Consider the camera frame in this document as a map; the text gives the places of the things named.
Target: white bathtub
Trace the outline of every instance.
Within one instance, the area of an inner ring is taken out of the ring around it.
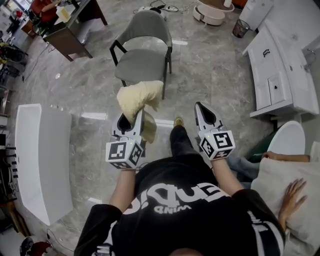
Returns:
[[[49,226],[73,209],[70,129],[70,113],[40,104],[18,107],[15,147],[22,202]]]

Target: wooden desk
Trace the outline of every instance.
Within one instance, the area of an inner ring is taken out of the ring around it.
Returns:
[[[81,0],[79,8],[72,12],[70,20],[67,23],[60,22],[53,25],[43,39],[71,62],[73,59],[70,54],[86,53],[92,58],[83,41],[95,19],[101,19],[105,26],[108,25],[97,0]]]

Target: hand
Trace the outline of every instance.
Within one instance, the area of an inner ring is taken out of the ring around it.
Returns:
[[[298,202],[297,198],[302,189],[306,185],[306,181],[303,178],[296,179],[294,182],[291,182],[289,186],[286,188],[281,209],[279,211],[279,221],[280,223],[285,222],[290,215],[295,213],[300,206],[306,201],[307,195],[303,196]]]
[[[262,158],[269,158],[269,159],[278,160],[278,161],[281,160],[281,157],[282,157],[282,154],[273,153],[271,151],[265,152],[262,155]]]

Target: shoe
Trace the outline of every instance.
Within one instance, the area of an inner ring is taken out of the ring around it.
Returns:
[[[176,126],[182,126],[182,127],[185,127],[185,123],[182,119],[182,117],[178,116],[174,119],[174,123],[173,123],[173,127],[176,127]]]

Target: gray marble floor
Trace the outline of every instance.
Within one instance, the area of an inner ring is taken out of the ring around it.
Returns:
[[[90,200],[107,203],[119,173],[104,160],[111,124],[120,112],[116,95],[122,86],[114,77],[115,65],[109,47],[133,17],[133,10],[149,5],[151,1],[98,2],[109,25],[103,26],[99,20],[89,34],[86,47],[93,55],[92,59],[75,56],[75,60],[69,62],[58,51],[49,52],[53,47],[47,47],[37,38],[28,50],[29,63],[24,72],[26,80],[22,82],[18,77],[12,84],[16,93],[12,97],[8,125],[12,132],[11,144],[15,141],[18,105],[54,105],[72,114],[69,170],[73,211],[47,227],[26,210],[20,200],[16,201],[33,234],[45,239],[49,228],[59,242],[71,250],[75,248],[89,214]],[[192,0],[177,0],[174,4],[179,8],[191,4],[191,9],[184,13],[168,13],[167,24],[173,39],[173,72],[168,74],[166,97],[160,102],[158,111],[150,107],[146,110],[159,120],[173,121],[176,116],[182,116],[196,146],[194,104],[197,101],[208,103],[220,112],[233,132],[237,153],[243,155],[272,130],[271,123],[249,117],[255,108],[254,85],[249,60],[242,57],[242,51],[255,33],[250,31],[242,39],[232,35],[240,14],[238,11],[229,13],[221,26],[210,26],[193,18]],[[166,51],[162,41],[148,37],[133,39],[125,44],[125,48]],[[141,164],[170,156],[171,129],[158,126],[155,140],[147,145],[146,158],[141,159]],[[54,239],[51,241],[58,250],[72,255]]]

